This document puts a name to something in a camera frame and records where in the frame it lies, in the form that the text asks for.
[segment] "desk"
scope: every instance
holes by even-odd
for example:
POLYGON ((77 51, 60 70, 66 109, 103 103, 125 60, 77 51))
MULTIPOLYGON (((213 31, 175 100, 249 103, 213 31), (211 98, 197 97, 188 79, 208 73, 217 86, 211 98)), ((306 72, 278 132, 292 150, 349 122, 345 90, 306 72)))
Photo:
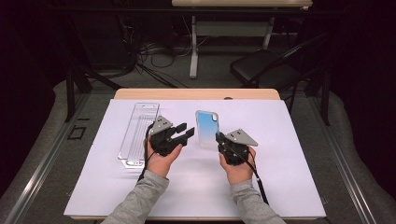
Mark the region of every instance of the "desk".
MULTIPOLYGON (((222 132, 243 128, 259 143, 255 147, 256 163, 273 209, 283 218, 325 217, 288 110, 278 99, 276 91, 263 89, 119 90, 106 111, 64 214, 74 219, 104 218, 123 201, 140 174, 125 169, 117 160, 128 120, 135 103, 157 102, 162 115, 176 125, 187 122, 188 128, 195 126, 194 112, 199 108, 219 113, 222 132), (234 100, 221 100, 224 97, 234 100), (169 98, 183 100, 166 100, 169 98), (241 115, 250 117, 241 119, 241 115)), ((216 148, 199 148, 197 134, 189 139, 172 165, 167 191, 148 219, 238 219, 218 154, 216 148)))
MULTIPOLYGON (((311 0, 172 0, 174 7, 310 7, 311 0)), ((274 18, 269 21, 197 21, 192 16, 191 22, 191 67, 190 78, 197 78, 198 35, 226 36, 265 36, 262 43, 268 48, 274 27, 274 18)))

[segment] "person's left hand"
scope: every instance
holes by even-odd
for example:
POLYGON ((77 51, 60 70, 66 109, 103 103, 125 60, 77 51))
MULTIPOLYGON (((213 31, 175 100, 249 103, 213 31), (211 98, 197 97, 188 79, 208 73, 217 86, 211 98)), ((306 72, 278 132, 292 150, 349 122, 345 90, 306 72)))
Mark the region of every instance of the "person's left hand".
POLYGON ((154 152, 154 149, 151 147, 151 143, 149 139, 151 136, 148 137, 148 157, 151 156, 148 160, 148 170, 152 173, 159 175, 163 178, 166 178, 168 175, 169 169, 171 168, 172 162, 178 157, 181 152, 183 146, 180 144, 174 148, 174 150, 167 156, 163 157, 154 152))

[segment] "phone case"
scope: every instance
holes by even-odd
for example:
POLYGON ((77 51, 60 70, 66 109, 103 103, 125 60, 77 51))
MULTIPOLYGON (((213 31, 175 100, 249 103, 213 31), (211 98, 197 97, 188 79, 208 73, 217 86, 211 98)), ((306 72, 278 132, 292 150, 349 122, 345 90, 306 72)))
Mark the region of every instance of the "phone case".
POLYGON ((217 148, 216 133, 219 132, 219 115, 215 112, 198 110, 195 113, 200 146, 217 148))

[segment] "gray carpet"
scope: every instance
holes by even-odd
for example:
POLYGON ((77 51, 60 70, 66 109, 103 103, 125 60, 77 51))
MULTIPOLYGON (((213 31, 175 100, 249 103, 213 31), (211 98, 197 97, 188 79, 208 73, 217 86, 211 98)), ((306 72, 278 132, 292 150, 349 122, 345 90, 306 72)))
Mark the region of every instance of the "gray carpet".
MULTIPOLYGON (((270 42, 270 48, 274 50, 284 48, 282 46, 286 45, 284 40, 282 37, 273 38, 272 42, 270 42)), ((251 43, 246 43, 244 40, 237 42, 237 44, 235 44, 234 39, 227 39, 227 41, 225 45, 230 45, 231 41, 236 46, 220 46, 213 49, 213 45, 219 42, 215 41, 214 44, 211 44, 209 41, 206 42, 206 45, 200 47, 198 78, 196 79, 189 78, 190 56, 176 56, 173 63, 165 68, 156 68, 150 62, 150 57, 144 64, 147 67, 170 75, 192 88, 238 88, 240 86, 239 82, 228 71, 229 63, 239 58, 244 52, 258 48, 260 42, 257 45, 251 45, 251 43)), ((153 56, 153 61, 156 65, 166 65, 172 60, 171 57, 163 54, 153 56)), ((163 84, 156 82, 146 73, 140 73, 138 69, 126 76, 112 78, 112 80, 124 87, 165 88, 163 84)), ((171 78, 169 80, 178 86, 180 85, 171 78)), ((106 111, 108 101, 114 95, 114 91, 102 83, 96 80, 91 80, 91 82, 94 91, 90 95, 81 97, 81 99, 86 99, 86 104, 83 105, 74 122, 69 124, 71 127, 75 127, 75 131, 67 133, 69 139, 62 141, 59 155, 35 199, 26 210, 25 216, 21 219, 22 223, 92 223, 92 221, 75 221, 63 216, 69 199, 68 195, 77 183, 91 143, 106 111), (78 139, 82 130, 79 128, 85 128, 85 133, 81 139, 78 139)), ((20 198, 30 176, 32 176, 41 162, 41 158, 45 157, 46 153, 51 150, 54 139, 62 129, 63 121, 66 117, 64 83, 57 86, 55 91, 57 93, 56 103, 46 126, 32 148, 26 163, 21 168, 7 193, 0 200, 0 222, 5 222, 9 212, 20 198)), ((317 110, 311 99, 307 99, 302 93, 299 93, 291 118, 312 176, 318 187, 319 195, 323 199, 324 208, 332 223, 362 223, 346 187, 345 180, 340 175, 339 168, 334 161, 334 154, 329 146, 329 141, 320 129, 321 121, 315 117, 315 111, 317 110)), ((394 215, 394 211, 396 211, 395 202, 375 183, 370 172, 357 156, 343 104, 333 94, 331 95, 330 122, 332 124, 330 129, 334 133, 340 148, 345 153, 348 164, 361 185, 362 193, 373 210, 377 223, 394 222, 396 220, 394 215)), ((324 219, 309 222, 288 220, 287 222, 328 223, 324 219)))

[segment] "forearm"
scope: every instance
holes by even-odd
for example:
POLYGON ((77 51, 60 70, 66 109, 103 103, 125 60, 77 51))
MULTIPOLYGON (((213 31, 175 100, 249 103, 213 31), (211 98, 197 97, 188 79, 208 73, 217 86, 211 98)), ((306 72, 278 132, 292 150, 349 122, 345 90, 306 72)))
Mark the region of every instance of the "forearm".
POLYGON ((245 223, 285 223, 283 219, 262 200, 260 193, 253 188, 251 179, 231 185, 231 196, 238 207, 239 216, 245 223))
POLYGON ((145 223, 152 206, 169 185, 169 180, 150 171, 140 180, 126 199, 120 203, 103 223, 145 223))

